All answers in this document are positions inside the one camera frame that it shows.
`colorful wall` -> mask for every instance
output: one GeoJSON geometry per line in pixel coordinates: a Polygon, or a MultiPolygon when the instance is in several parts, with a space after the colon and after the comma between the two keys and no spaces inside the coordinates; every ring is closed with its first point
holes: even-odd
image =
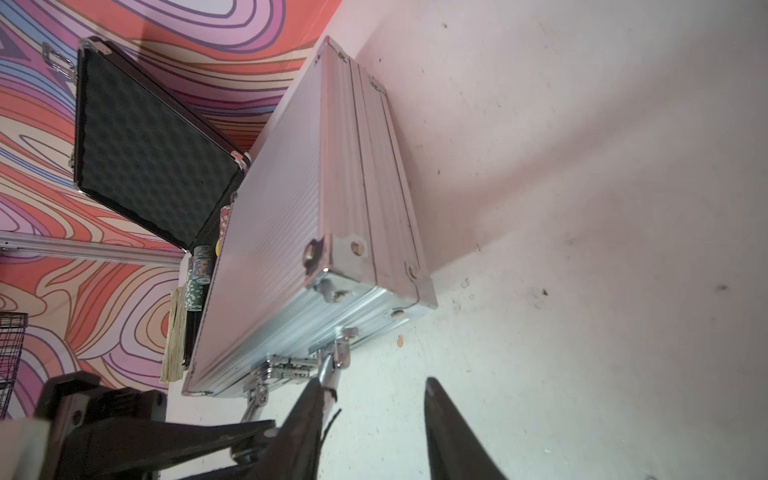
{"type": "Polygon", "coordinates": [[[248,148],[340,0],[0,0],[0,230],[165,249],[76,192],[74,84],[42,60],[119,44],[248,148]]]}
{"type": "MultiPolygon", "coordinates": [[[[100,35],[243,147],[255,141],[341,0],[0,0],[0,230],[175,250],[72,187],[74,84],[41,58],[71,61],[100,35]]],[[[49,376],[74,369],[112,386],[157,388],[168,268],[0,257],[0,310],[30,313],[11,416],[49,376]]]]}
{"type": "Polygon", "coordinates": [[[178,275],[165,266],[0,257],[0,310],[29,313],[9,417],[30,415],[46,379],[77,369],[107,386],[166,389],[158,380],[178,275]]]}

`white floor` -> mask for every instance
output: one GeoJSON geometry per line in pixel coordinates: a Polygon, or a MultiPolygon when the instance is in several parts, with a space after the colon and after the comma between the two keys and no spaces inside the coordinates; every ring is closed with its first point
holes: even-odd
{"type": "Polygon", "coordinates": [[[511,480],[768,478],[766,3],[344,0],[328,32],[388,89],[440,308],[354,352],[321,478],[428,478],[428,376],[511,480]]]}

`wire basket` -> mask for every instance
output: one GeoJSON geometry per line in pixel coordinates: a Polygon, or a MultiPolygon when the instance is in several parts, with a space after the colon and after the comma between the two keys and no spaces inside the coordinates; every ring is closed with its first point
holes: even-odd
{"type": "Polygon", "coordinates": [[[28,324],[27,313],[0,312],[0,419],[5,418],[11,401],[28,324]]]}

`foam padding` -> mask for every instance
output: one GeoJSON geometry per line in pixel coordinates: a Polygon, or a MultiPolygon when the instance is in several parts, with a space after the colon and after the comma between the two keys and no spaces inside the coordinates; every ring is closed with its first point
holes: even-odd
{"type": "Polygon", "coordinates": [[[218,227],[237,164],[107,58],[86,51],[81,61],[82,190],[129,210],[165,240],[193,247],[212,214],[218,227]]]}

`screw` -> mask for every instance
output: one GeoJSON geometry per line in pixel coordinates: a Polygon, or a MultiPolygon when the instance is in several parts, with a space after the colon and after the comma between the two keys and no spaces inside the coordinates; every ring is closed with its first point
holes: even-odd
{"type": "Polygon", "coordinates": [[[346,355],[339,355],[339,360],[336,362],[336,366],[343,369],[345,365],[349,365],[349,357],[346,355]]]}
{"type": "Polygon", "coordinates": [[[309,265],[314,258],[315,258],[315,245],[313,243],[310,243],[304,249],[304,266],[309,265]]]}
{"type": "Polygon", "coordinates": [[[360,242],[352,242],[352,252],[360,257],[366,252],[366,248],[360,242]]]}

